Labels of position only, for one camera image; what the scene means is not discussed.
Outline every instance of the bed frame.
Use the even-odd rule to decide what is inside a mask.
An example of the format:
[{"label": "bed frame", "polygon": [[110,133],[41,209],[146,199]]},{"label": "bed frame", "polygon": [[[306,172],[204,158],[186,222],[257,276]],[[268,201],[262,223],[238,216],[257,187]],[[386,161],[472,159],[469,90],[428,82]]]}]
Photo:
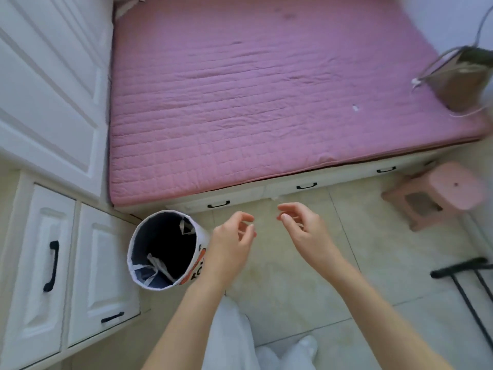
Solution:
[{"label": "bed frame", "polygon": [[164,208],[181,211],[186,214],[209,211],[265,198],[277,198],[281,195],[331,186],[345,181],[388,174],[410,167],[424,168],[425,165],[436,160],[439,156],[461,145],[464,144],[285,175],[186,197],[116,207],[116,209],[121,212],[131,213],[141,219]]}]

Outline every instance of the forearm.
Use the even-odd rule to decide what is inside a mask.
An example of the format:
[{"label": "forearm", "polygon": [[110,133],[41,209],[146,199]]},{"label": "forearm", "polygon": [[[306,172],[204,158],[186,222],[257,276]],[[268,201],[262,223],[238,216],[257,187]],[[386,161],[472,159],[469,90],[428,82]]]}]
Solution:
[{"label": "forearm", "polygon": [[199,278],[187,290],[143,370],[200,370],[214,314],[224,294]]},{"label": "forearm", "polygon": [[451,367],[347,261],[326,279],[348,306],[383,370],[449,370]]}]

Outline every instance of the hand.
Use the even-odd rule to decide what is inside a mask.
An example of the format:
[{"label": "hand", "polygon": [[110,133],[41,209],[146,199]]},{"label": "hand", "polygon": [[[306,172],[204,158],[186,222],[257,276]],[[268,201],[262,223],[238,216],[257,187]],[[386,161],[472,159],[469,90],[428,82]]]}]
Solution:
[{"label": "hand", "polygon": [[237,211],[225,223],[213,230],[206,252],[201,278],[215,283],[223,291],[238,276],[248,258],[251,243],[257,235],[252,215]]},{"label": "hand", "polygon": [[330,238],[324,220],[301,203],[278,205],[277,219],[308,264],[329,282],[346,262]]}]

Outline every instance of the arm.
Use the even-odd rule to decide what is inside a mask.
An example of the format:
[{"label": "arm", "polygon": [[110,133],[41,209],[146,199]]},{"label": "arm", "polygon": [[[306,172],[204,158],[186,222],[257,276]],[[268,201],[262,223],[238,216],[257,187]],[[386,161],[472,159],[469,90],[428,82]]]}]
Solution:
[{"label": "arm", "polygon": [[341,295],[383,370],[452,369],[342,257],[319,215],[300,203],[278,208],[295,247]]},{"label": "arm", "polygon": [[143,370],[200,370],[214,314],[243,269],[255,237],[253,216],[238,211],[213,231],[201,276],[188,288]]}]

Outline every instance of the person's left hand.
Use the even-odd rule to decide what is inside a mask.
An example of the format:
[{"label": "person's left hand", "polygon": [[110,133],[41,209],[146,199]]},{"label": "person's left hand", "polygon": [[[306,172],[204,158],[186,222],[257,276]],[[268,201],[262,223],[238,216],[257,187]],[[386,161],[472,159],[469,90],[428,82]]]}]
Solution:
[{"label": "person's left hand", "polygon": [[227,289],[246,264],[253,238],[257,235],[251,214],[237,211],[213,230],[202,268],[202,280]]}]

